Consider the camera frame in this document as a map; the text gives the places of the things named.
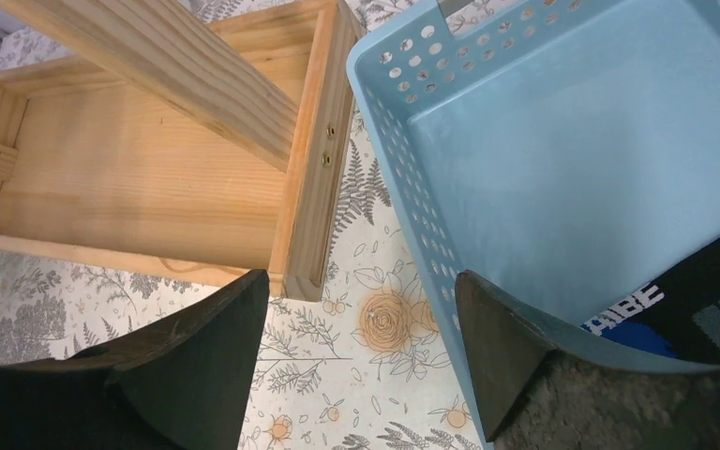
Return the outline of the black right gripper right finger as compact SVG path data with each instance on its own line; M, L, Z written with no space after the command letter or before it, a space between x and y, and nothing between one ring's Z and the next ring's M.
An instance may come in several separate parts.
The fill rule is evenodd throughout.
M498 449L720 449L720 366L644 352L473 271L457 315L482 434Z

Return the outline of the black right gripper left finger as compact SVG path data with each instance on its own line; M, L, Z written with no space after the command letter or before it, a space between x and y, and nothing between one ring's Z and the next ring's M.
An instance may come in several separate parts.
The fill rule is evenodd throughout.
M0 366L0 449L234 449L269 288L251 270L67 359Z

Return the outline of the black sock with blue patch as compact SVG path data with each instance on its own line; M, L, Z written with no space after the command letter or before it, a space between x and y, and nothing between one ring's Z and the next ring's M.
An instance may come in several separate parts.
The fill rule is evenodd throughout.
M720 237L581 327L648 353L720 365Z

